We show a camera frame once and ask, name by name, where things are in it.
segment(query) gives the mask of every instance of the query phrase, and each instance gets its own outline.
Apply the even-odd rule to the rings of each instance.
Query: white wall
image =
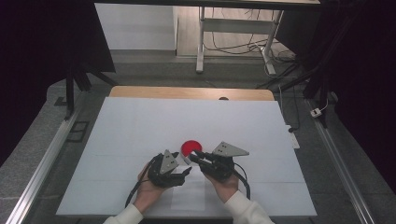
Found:
[[[176,49],[174,7],[95,6],[110,49]]]

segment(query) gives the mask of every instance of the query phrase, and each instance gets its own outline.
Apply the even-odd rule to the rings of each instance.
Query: wooden edge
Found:
[[[163,99],[201,99],[218,100],[226,97],[239,101],[274,101],[274,95],[268,90],[210,89],[184,87],[142,87],[116,86],[110,97],[163,98]]]

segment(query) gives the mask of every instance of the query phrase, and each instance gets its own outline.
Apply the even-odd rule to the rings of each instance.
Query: white sleeve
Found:
[[[234,224],[274,224],[261,206],[239,190],[224,205],[233,216]]]
[[[143,215],[133,204],[129,204],[115,217],[109,217],[104,224],[137,224],[143,219]]]

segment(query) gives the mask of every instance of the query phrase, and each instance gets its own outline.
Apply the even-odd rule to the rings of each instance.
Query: hand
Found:
[[[224,182],[219,182],[215,178],[210,175],[206,175],[205,177],[212,182],[213,187],[215,187],[216,193],[222,202],[226,203],[238,190],[239,179],[235,175],[231,175]]]
[[[139,180],[145,170],[146,166],[137,176]],[[148,173],[145,174],[142,181],[144,181],[139,189],[137,190],[136,199],[134,200],[134,206],[139,210],[141,214],[143,214],[150,206],[152,206],[158,199],[160,199],[161,195],[167,189],[159,188],[151,183],[148,178]]]

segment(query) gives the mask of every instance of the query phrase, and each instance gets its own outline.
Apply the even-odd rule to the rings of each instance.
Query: white tabletop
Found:
[[[118,214],[144,165],[191,139],[206,152],[221,141],[249,151],[234,161],[247,172],[251,200],[269,216],[316,215],[277,102],[122,97],[106,98],[57,215]],[[186,168],[177,161],[177,169]],[[193,167],[185,185],[167,190],[145,217],[230,214]]]

